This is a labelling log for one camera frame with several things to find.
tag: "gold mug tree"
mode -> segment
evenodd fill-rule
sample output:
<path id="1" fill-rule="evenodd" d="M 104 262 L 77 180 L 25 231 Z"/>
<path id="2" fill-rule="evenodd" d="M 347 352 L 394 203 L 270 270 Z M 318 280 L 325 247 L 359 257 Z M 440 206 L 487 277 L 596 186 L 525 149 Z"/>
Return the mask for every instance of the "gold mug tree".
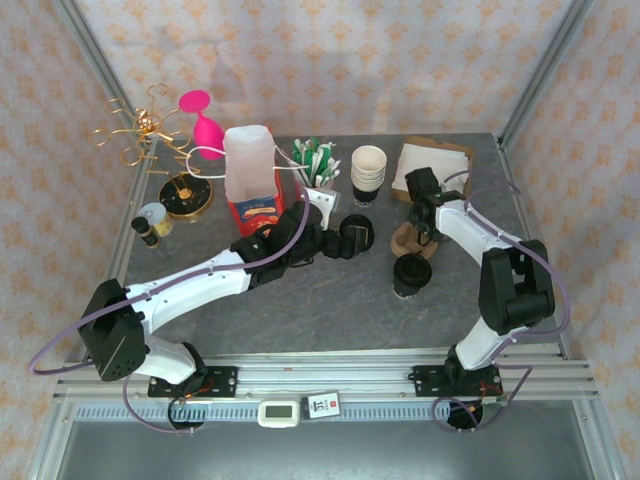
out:
<path id="1" fill-rule="evenodd" d="M 127 147 L 120 152 L 120 163 L 128 167 L 135 167 L 145 160 L 149 160 L 147 173 L 167 175 L 169 180 L 160 189 L 159 200 L 169 215 L 174 218 L 186 218 L 195 221 L 209 207 L 213 200 L 213 189 L 209 181 L 195 178 L 187 171 L 180 171 L 173 175 L 169 170 L 157 170 L 158 157 L 151 155 L 149 149 L 152 137 L 156 135 L 164 145 L 175 151 L 178 155 L 174 157 L 176 162 L 185 167 L 185 161 L 189 153 L 185 149 L 191 143 L 191 135 L 180 131 L 168 133 L 162 129 L 164 121 L 174 113 L 180 111 L 179 108 L 171 110 L 164 117 L 158 115 L 156 109 L 156 98 L 164 97 L 168 88 L 165 84 L 156 83 L 147 89 L 147 95 L 151 97 L 151 104 L 148 108 L 136 108 L 130 112 L 125 102 L 121 98 L 112 98 L 104 104 L 104 111 L 110 114 L 124 113 L 131 117 L 133 123 L 129 129 L 109 131 L 106 128 L 99 128 L 89 135 L 89 143 L 96 147 L 101 147 L 111 140 L 117 133 L 128 133 L 137 135 L 135 147 Z M 199 170 L 190 167 L 196 174 Z"/>

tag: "small sign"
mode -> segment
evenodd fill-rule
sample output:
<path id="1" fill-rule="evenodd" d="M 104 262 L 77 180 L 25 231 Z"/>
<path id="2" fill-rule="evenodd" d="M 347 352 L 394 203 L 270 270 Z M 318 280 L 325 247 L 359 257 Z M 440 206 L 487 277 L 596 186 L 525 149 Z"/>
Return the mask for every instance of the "small sign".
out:
<path id="1" fill-rule="evenodd" d="M 303 417 L 307 420 L 340 415 L 338 392 L 309 395 L 302 398 Z"/>

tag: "white label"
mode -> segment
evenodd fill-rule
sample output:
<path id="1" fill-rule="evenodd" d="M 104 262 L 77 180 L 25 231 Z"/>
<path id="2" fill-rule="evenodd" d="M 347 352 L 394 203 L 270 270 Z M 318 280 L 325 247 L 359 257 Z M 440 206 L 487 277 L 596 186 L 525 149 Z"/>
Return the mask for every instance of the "white label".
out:
<path id="1" fill-rule="evenodd" d="M 308 399 L 310 419 L 340 415 L 340 401 L 337 393 L 311 395 Z"/>

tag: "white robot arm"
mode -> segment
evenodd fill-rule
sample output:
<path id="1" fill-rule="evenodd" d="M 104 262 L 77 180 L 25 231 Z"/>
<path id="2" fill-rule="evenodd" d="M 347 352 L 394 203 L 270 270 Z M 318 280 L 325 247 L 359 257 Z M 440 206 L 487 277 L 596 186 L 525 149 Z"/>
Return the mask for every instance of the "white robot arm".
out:
<path id="1" fill-rule="evenodd" d="M 277 280 L 288 267 L 317 253 L 350 259 L 373 245 L 373 226 L 366 217 L 351 215 L 342 221 L 339 231 L 328 230 L 322 227 L 322 212 L 311 205 L 295 244 L 276 260 L 268 260 L 300 228 L 303 207 L 296 202 L 285 210 L 278 223 L 269 226 L 268 235 L 266 229 L 259 229 L 215 257 L 174 275 L 127 288 L 117 280 L 100 285 L 84 316 L 122 300 L 138 299 L 78 330 L 100 378 L 119 380 L 135 372 L 163 379 L 184 391 L 185 382 L 191 385 L 194 378 L 201 380 L 206 367 L 193 346 L 155 337 L 158 328 L 213 300 Z"/>
<path id="2" fill-rule="evenodd" d="M 480 319 L 449 352 L 444 380 L 436 374 L 420 381 L 435 382 L 432 386 L 444 386 L 451 394 L 473 396 L 479 383 L 496 376 L 492 358 L 505 340 L 538 324 L 555 309 L 549 273 L 511 242 L 545 260 L 547 252 L 540 241 L 522 241 L 482 217 L 471 205 L 467 210 L 465 198 L 458 192 L 442 192 L 431 168 L 415 170 L 406 180 L 413 201 L 409 221 L 429 239 L 451 238 L 481 267 Z"/>

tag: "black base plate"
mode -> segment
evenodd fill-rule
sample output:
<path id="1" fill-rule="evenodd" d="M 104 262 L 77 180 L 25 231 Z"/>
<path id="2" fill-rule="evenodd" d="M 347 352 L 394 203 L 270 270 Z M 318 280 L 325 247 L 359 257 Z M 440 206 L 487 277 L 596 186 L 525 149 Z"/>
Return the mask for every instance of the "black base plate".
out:
<path id="1" fill-rule="evenodd" d="M 441 365 L 416 365 L 409 374 L 416 397 L 500 397 L 502 382 L 496 382 L 496 378 L 500 378 L 499 370 L 488 366 L 465 372 L 465 378 L 458 379 L 454 388 Z M 484 392 L 481 390 L 483 384 L 487 387 Z"/>
<path id="2" fill-rule="evenodd" d="M 199 392 L 198 398 L 234 398 L 238 385 L 238 368 L 208 366 L 208 373 L 203 384 L 212 385 L 212 388 Z M 155 377 L 149 381 L 147 395 L 150 398 L 175 398 L 178 396 L 175 385 Z"/>

